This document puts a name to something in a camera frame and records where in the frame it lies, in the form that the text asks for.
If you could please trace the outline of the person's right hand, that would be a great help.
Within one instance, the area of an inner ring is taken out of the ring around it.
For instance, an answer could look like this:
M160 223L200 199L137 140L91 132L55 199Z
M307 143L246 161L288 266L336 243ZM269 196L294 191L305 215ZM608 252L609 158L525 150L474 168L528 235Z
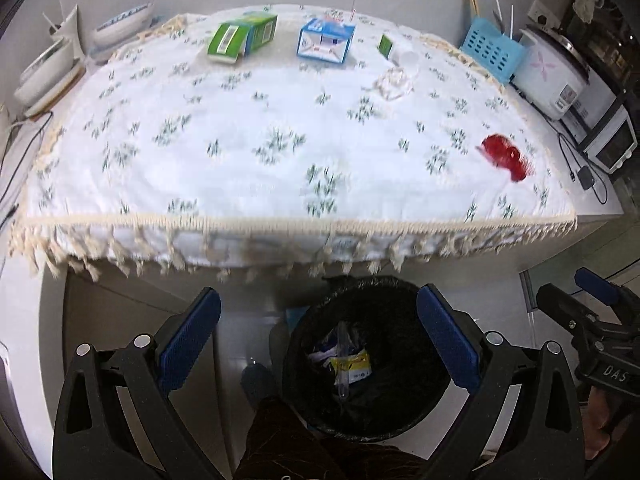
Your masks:
M586 408L582 411L585 459L594 460L611 442L612 429L608 429L612 417L625 399L617 392L592 387Z

